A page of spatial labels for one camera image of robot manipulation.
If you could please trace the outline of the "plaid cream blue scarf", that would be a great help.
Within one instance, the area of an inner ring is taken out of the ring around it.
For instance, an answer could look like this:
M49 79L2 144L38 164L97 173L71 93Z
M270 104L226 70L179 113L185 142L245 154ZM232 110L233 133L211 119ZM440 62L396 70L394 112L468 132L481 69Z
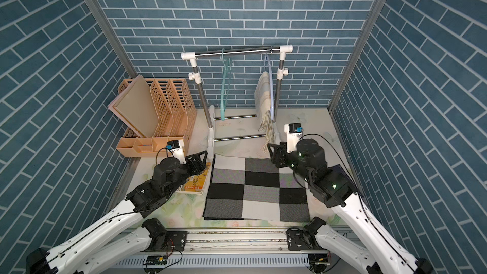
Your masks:
M270 92L269 77L267 72L262 72L259 78L256 91L254 93L255 105L257 110L257 119L259 121L259 131L265 132L265 143L262 151L267 149L268 143L274 141L273 121L270 112Z

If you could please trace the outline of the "light blue clothes hanger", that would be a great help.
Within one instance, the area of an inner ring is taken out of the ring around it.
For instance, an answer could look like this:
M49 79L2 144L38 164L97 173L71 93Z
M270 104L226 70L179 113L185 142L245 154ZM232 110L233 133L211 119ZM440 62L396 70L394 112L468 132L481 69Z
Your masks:
M272 64L269 54L264 55L264 69L268 73L269 77L269 92L270 92L270 116L271 120L275 121L275 101L274 101L274 91L273 91L273 76L272 76Z

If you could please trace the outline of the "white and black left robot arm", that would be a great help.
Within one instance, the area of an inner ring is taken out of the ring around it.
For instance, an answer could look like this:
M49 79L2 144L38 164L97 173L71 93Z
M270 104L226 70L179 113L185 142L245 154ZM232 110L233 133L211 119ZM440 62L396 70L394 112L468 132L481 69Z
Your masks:
M101 273L143 251L175 252L167 229L150 215L163 206L192 176L205 171L206 151L174 154L154 168L150 180L129 192L105 216L49 250L36 249L25 262L27 273Z

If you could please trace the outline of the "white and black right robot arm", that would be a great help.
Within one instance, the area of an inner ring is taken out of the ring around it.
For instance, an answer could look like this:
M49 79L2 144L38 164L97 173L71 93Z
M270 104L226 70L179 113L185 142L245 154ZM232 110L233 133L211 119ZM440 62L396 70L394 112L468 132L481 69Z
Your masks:
M361 244L338 234L320 218L305 227L317 246L328 249L360 273L432 273L431 263L408 252L365 206L353 180L340 166L328 166L314 139L268 144L271 162L287 167L307 182L313 196L337 214Z

